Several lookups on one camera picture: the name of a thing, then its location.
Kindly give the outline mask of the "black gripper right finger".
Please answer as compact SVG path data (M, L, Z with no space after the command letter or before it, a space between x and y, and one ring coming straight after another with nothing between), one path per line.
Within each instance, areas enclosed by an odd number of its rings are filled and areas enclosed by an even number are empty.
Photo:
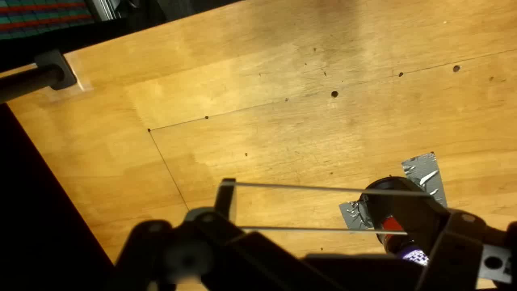
M495 291L516 291L516 226L501 231L474 213L437 200L435 206L442 226L416 289L474 291L479 277L489 277L497 281Z

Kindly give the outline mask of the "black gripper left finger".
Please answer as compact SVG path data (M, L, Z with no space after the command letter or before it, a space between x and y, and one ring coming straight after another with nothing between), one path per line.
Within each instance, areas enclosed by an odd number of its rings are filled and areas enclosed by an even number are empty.
M188 277L198 277L209 291L322 287L317 269L230 219L237 187L235 177L225 177L216 203L190 210L180 226L167 219L136 224L117 260L111 291L175 291Z

